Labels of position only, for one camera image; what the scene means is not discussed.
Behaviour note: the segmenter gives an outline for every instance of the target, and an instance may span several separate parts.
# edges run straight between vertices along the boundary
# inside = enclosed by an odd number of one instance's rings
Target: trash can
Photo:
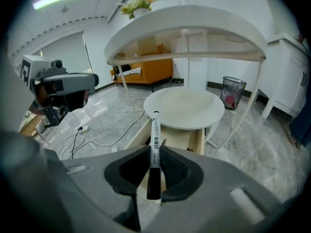
[[[224,87],[220,95],[221,101],[228,110],[235,110],[242,97],[242,91],[245,89],[247,83],[232,77],[223,77]]]

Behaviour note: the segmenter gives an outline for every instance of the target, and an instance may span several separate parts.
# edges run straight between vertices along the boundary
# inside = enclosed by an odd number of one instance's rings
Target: gray floor
[[[151,90],[145,87],[130,86],[131,97],[135,107],[143,108],[139,98],[147,97]],[[220,90],[209,88],[209,91],[220,95]],[[222,143],[234,129],[246,108],[248,98],[242,100],[235,111],[226,110],[225,114],[212,137],[216,144]],[[141,112],[117,113],[120,106],[131,106],[126,97],[124,87],[112,86],[97,92],[89,98],[88,104],[80,110],[76,110],[66,116],[60,126],[53,130],[46,130],[43,133],[45,147],[57,152],[60,150],[60,143],[69,134],[75,132],[75,128],[83,124],[90,126],[90,131],[83,134],[85,141],[93,140],[103,145],[109,145],[117,140],[127,127],[135,121]],[[221,159],[235,165],[259,183],[272,191],[280,201],[285,201],[295,196],[303,187],[308,176],[311,164],[311,148],[298,150],[288,141],[282,125],[290,122],[291,117],[273,109],[266,120],[261,118],[264,104],[255,102],[251,107],[246,119],[239,127],[234,136],[225,145],[225,148],[217,150],[209,143],[205,145],[205,155]],[[147,120],[146,115],[140,123]],[[124,149],[141,127],[139,122],[134,124],[126,135],[115,145],[110,147],[98,146],[94,143],[87,144],[74,154],[74,158],[95,156],[111,153]],[[66,140],[68,146],[73,137]],[[77,137],[76,146],[82,142]],[[59,156],[68,159],[70,153],[61,149]],[[144,191],[138,191],[138,207],[141,225],[144,228],[148,222],[160,210],[158,201],[144,199]]]

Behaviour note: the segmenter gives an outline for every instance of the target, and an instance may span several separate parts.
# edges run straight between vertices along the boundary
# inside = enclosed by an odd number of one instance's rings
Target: white round table
[[[207,48],[190,49],[188,40],[187,51],[183,48],[179,48],[178,42],[183,41],[185,32],[186,36],[202,33],[207,40]],[[121,28],[110,38],[105,47],[104,54],[108,64],[119,66],[125,92],[130,101],[131,99],[121,69],[121,65],[124,64],[185,57],[225,58],[259,62],[256,84],[240,121],[236,124],[235,128],[230,131],[230,136],[220,146],[216,146],[211,141],[208,141],[219,149],[223,147],[236,132],[245,119],[257,95],[262,75],[262,63],[266,58],[266,49],[267,43],[265,38],[259,30],[247,20],[228,11],[216,8],[200,5],[179,5],[155,10],[142,17],[131,20],[130,23]],[[178,115],[180,118],[177,120],[177,116],[171,111],[166,113],[166,116],[161,116],[161,122],[164,120],[163,124],[169,123],[171,124],[171,126],[168,125],[169,127],[175,126],[176,128],[189,129],[189,127],[192,126],[198,128],[199,124],[205,127],[209,123],[208,120],[211,120],[211,122],[213,120],[216,121],[216,119],[212,118],[213,116],[209,115],[209,111],[212,111],[211,109],[199,110],[202,108],[200,107],[202,101],[177,101],[175,98],[171,98],[176,102],[174,105],[175,108],[181,111]],[[133,110],[135,110],[134,103],[132,101],[131,103]],[[189,110],[191,110],[193,106],[192,115],[190,115],[188,111],[187,114],[182,113],[183,109],[178,107],[183,105]],[[203,122],[199,122],[199,120],[196,120],[195,123],[191,122],[191,120],[198,118]],[[217,126],[217,123],[214,123],[212,128],[215,129],[215,125]],[[212,132],[213,130],[211,129],[208,136],[211,136]]]
[[[149,118],[159,111],[160,122],[169,128],[198,130],[216,125],[225,112],[223,102],[208,91],[171,87],[152,93],[144,102]]]

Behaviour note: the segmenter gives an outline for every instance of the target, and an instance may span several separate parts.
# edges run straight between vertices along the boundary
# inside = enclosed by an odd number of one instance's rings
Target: wooden drawer
[[[151,120],[146,123],[134,136],[126,149],[144,145],[151,135]],[[161,125],[161,141],[165,141],[165,146],[174,147],[182,150],[188,148],[193,152],[204,155],[205,131],[200,130],[177,130]]]

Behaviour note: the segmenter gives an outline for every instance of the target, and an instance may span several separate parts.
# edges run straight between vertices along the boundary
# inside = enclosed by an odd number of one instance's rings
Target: person's leg
[[[308,128],[307,132],[305,133],[305,135],[303,136],[303,138],[301,139],[301,144],[306,147],[308,145],[308,143],[311,141],[311,126]]]
[[[298,143],[302,143],[303,145],[306,142],[310,141],[311,135],[309,135],[309,130],[311,127],[311,82],[308,82],[307,87],[307,96],[306,96],[306,104],[298,114],[298,116],[293,120],[290,124],[290,134],[296,139]]]

